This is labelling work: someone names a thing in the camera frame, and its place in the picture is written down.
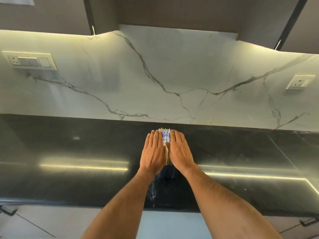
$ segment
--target white marble backsplash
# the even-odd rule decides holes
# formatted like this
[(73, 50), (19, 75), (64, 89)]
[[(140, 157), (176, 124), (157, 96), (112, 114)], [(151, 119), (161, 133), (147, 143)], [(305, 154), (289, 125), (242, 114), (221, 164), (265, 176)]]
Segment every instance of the white marble backsplash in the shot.
[[(319, 59), (236, 34), (122, 25), (98, 36), (0, 30), (0, 50), (51, 53), (58, 71), (0, 57), (0, 113), (319, 131)], [(294, 75), (317, 75), (286, 90)]]

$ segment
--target person's right arm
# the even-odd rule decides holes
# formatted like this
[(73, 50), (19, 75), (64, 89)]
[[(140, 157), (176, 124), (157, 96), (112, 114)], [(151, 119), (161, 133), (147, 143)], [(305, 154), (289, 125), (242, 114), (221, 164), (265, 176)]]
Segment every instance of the person's right arm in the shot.
[(170, 135), (170, 159), (188, 180), (213, 239), (282, 239), (252, 205), (202, 172), (183, 133)]

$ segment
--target forearm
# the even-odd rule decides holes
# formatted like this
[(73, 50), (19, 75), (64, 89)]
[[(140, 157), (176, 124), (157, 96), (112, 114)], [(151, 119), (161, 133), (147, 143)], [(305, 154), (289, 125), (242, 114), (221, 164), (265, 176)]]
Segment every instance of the forearm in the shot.
[(214, 239), (281, 238), (252, 205), (211, 179), (197, 165), (182, 173)]
[(134, 239), (138, 232), (147, 189), (153, 175), (139, 170), (102, 209), (82, 239)]

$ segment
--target person's left arm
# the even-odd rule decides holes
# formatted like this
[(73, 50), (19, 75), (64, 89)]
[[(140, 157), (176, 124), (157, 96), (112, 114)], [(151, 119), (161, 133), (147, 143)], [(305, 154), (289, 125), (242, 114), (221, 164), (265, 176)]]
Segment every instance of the person's left arm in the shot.
[(135, 239), (147, 189), (164, 165), (162, 133), (152, 131), (146, 137), (137, 174), (101, 210), (81, 239)]

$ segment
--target black countertop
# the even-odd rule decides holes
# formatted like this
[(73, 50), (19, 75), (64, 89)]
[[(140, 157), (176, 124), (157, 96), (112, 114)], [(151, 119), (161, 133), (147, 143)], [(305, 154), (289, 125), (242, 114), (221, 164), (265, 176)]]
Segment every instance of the black countertop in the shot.
[[(319, 216), (319, 135), (0, 115), (0, 204), (103, 207), (137, 172), (147, 133), (185, 134), (194, 161), (264, 215)], [(187, 180), (155, 179), (145, 209), (199, 212)]]

